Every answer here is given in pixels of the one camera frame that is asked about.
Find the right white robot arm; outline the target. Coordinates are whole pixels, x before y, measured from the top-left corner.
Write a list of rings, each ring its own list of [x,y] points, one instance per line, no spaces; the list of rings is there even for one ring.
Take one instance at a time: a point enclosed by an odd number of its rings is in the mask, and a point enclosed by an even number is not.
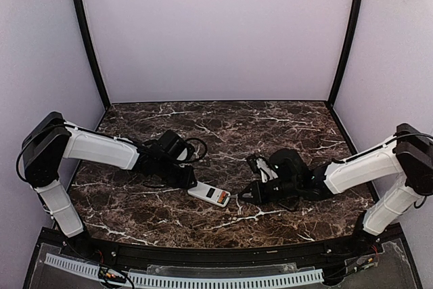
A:
[[[369,181],[396,175],[395,184],[361,216],[360,232],[379,236],[419,199],[432,195],[432,136],[407,123],[382,143],[351,157],[310,169],[293,149],[269,158],[251,155],[252,171],[261,176],[237,196],[254,205],[286,198],[322,201]]]

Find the white remote control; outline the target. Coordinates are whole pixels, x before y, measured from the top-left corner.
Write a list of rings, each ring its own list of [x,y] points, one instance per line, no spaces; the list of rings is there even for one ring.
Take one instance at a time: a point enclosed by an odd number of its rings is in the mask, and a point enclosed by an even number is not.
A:
[[[197,185],[195,187],[188,189],[187,191],[187,193],[194,198],[198,198],[207,203],[211,203],[218,207],[224,208],[227,206],[230,198],[227,197],[226,201],[223,204],[219,204],[218,199],[222,192],[227,192],[229,195],[231,195],[228,191],[199,181],[197,182]]]

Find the clear handle screwdriver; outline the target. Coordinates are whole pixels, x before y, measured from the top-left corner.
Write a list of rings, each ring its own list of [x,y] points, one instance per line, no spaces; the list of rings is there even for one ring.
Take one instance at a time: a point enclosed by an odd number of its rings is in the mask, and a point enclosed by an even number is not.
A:
[[[242,196],[240,196],[238,194],[231,194],[231,195],[229,195],[229,198],[240,199],[240,200],[244,200],[245,199],[245,198],[243,198]]]

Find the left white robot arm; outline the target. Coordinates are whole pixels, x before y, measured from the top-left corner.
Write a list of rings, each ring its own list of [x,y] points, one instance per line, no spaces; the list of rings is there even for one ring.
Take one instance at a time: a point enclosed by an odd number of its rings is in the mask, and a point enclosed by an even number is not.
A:
[[[18,177],[38,194],[67,238],[86,232],[60,182],[64,159],[78,159],[155,175],[173,188],[191,189],[198,182],[191,163],[194,147],[174,131],[145,142],[108,136],[74,125],[50,112],[25,138],[16,160]]]

